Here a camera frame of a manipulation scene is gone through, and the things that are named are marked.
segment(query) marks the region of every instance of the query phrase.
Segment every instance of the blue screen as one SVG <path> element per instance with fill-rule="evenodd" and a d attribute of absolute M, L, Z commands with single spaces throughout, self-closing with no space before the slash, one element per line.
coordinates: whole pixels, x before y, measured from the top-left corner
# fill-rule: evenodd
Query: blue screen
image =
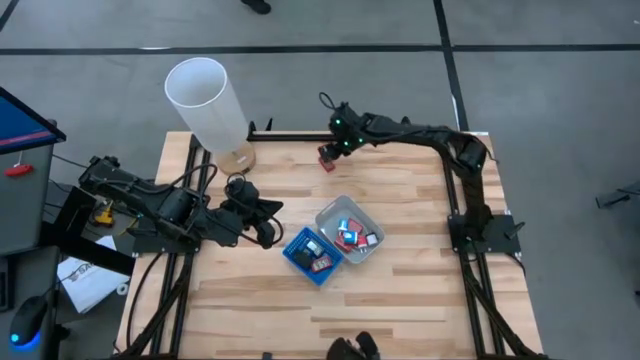
<path fill-rule="evenodd" d="M 0 97 L 0 150 L 50 143 L 56 134 Z"/>

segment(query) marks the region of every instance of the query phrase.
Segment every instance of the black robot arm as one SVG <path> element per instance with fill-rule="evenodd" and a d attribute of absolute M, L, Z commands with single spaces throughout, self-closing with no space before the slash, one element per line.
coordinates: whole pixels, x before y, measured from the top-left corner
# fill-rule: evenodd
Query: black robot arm
<path fill-rule="evenodd" d="M 211 181 L 217 172 L 213 164 L 197 166 L 190 173 L 209 167 L 214 168 Z M 94 156 L 78 182 L 83 190 L 124 203 L 151 220 L 157 233 L 171 241 L 199 243 L 208 239 L 233 247 L 238 244 L 238 237 L 244 237 L 268 249 L 282 238 L 280 231 L 280 238 L 274 241 L 275 230 L 269 223 L 270 219 L 275 220 L 273 216 L 282 208 L 282 202 L 260 199 L 251 182 L 237 177 L 225 188 L 229 200 L 219 208 L 208 209 L 210 198 L 204 191 L 175 186 L 188 174 L 170 184 L 155 185 L 120 169 L 115 157 Z M 250 227 L 256 229 L 257 240 L 242 234 Z"/>
<path fill-rule="evenodd" d="M 477 137 L 446 126 L 413 125 L 407 118 L 397 123 L 382 115 L 365 113 L 360 116 L 344 102 L 338 107 L 328 107 L 334 110 L 329 129 L 336 141 L 319 149 L 323 162 L 349 156 L 366 144 L 401 142 L 433 148 L 462 181 L 467 205 L 465 235 L 475 241 L 483 240 L 482 232 L 492 215 L 485 204 L 482 185 L 482 168 L 488 150 Z"/>

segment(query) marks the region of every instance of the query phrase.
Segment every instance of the person's foot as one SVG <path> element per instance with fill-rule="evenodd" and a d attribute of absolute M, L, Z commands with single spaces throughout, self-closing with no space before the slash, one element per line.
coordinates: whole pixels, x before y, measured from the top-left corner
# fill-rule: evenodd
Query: person's foot
<path fill-rule="evenodd" d="M 271 5 L 264 0 L 242 0 L 242 3 L 260 15 L 266 15 L 271 12 Z"/>

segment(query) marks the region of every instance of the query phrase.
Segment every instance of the white cylinder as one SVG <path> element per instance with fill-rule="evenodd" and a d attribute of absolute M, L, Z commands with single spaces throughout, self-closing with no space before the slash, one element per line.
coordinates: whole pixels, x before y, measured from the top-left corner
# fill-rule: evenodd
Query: white cylinder
<path fill-rule="evenodd" d="M 200 144 L 214 155 L 235 151 L 246 141 L 247 120 L 219 62 L 181 62 L 167 75 L 164 92 Z"/>

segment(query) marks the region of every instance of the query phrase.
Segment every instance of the concrete floor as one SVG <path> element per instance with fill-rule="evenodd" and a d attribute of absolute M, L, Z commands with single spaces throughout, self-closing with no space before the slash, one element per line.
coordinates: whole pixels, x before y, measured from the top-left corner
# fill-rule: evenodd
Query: concrete floor
<path fill-rule="evenodd" d="M 633 0 L 444 0 L 454 45 L 638 44 Z M 9 0 L 0 0 L 0 7 Z M 431 1 L 272 0 L 259 17 L 237 0 L 20 0 L 3 48 L 439 44 Z M 55 152 L 118 156 L 153 177 L 164 134 L 186 130 L 164 97 L 168 71 L 193 55 L 0 56 L 0 85 L 68 135 Z M 326 91 L 359 111 L 456 126 L 440 52 L 211 55 L 249 120 L 324 129 Z M 640 52 L 455 53 L 471 130 L 489 131 L 521 240 L 545 352 L 562 359 L 640 353 L 638 202 L 594 196 L 640 179 Z M 54 161 L 51 177 L 79 170 Z M 62 359 L 111 352 L 124 300 L 73 321 Z"/>

